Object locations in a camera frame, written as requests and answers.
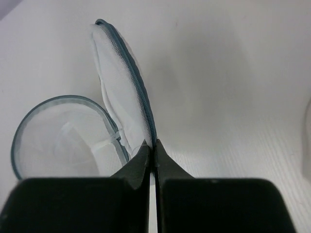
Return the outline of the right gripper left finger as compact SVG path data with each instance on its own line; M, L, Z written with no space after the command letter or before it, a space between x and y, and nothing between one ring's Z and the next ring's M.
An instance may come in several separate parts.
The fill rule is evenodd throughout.
M0 214L3 233L146 233L151 149L111 177L29 178L10 193Z

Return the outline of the white mesh laundry bag blue zipper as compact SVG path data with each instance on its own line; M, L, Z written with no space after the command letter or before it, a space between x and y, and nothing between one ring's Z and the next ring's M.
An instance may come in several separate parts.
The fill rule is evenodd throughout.
M78 95L45 100L19 124L11 146L19 180L109 177L157 134L139 66L119 31L103 19L90 26L103 105Z

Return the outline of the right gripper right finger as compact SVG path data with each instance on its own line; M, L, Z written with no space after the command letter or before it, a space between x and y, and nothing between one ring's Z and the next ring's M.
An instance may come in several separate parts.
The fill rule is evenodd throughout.
M157 141L160 233L289 233L292 220L276 186L259 178L194 178Z

